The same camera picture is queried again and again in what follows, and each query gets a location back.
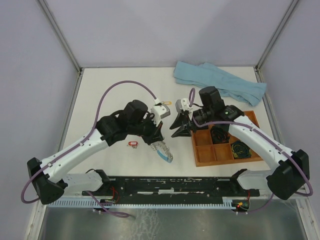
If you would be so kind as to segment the large keyring holder blue handle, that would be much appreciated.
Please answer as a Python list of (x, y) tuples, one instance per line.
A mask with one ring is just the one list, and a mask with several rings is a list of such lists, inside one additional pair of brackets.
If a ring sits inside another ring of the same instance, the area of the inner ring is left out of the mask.
[(171, 153), (170, 148), (166, 145), (164, 141), (154, 142), (150, 146), (167, 163), (171, 163), (173, 161), (173, 154)]

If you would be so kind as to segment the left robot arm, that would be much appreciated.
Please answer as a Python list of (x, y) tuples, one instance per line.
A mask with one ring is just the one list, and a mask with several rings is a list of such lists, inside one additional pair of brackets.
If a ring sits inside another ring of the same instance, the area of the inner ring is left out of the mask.
[(170, 109), (164, 104), (148, 108), (135, 99), (124, 109), (103, 116), (86, 136), (66, 149), (42, 160), (31, 158), (27, 169), (37, 199), (47, 205), (66, 192), (91, 191), (106, 195), (111, 183), (103, 171), (81, 174), (69, 174), (69, 171), (95, 153), (125, 140), (128, 135), (141, 137), (149, 146), (163, 141), (162, 120), (170, 114)]

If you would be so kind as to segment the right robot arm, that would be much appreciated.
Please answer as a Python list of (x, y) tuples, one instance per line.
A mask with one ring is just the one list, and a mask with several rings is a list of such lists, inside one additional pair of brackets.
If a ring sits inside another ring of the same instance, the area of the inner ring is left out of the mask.
[(293, 151), (265, 134), (245, 113), (234, 105), (226, 105), (214, 86), (199, 92), (202, 106), (194, 109), (195, 89), (188, 98), (175, 102), (177, 117), (170, 129), (172, 137), (190, 137), (198, 128), (209, 125), (221, 127), (257, 153), (269, 170), (242, 169), (229, 183), (231, 193), (242, 195), (247, 190), (270, 190), (276, 197), (287, 200), (297, 194), (313, 194), (310, 183), (309, 156), (302, 149)]

